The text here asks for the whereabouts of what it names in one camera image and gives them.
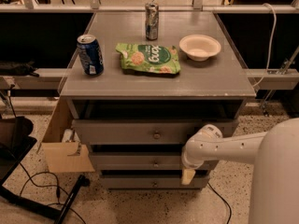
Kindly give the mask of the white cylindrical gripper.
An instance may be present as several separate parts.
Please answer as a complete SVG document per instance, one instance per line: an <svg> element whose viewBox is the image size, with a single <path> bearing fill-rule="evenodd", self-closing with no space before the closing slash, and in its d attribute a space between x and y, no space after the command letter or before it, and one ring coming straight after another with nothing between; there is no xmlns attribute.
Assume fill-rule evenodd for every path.
<svg viewBox="0 0 299 224"><path fill-rule="evenodd" d="M217 144L222 139L222 132L212 124L205 125L185 144L181 152L182 169L181 184L190 185L195 171L205 161L215 161Z"/></svg>

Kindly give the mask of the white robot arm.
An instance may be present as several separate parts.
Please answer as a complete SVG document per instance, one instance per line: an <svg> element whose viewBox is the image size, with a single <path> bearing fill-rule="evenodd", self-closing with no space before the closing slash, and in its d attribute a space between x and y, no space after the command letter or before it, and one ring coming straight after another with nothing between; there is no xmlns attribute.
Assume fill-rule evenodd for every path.
<svg viewBox="0 0 299 224"><path fill-rule="evenodd" d="M252 164L249 224L299 224L299 118L264 133L226 138L208 124L187 141L181 161L183 185L205 161Z"/></svg>

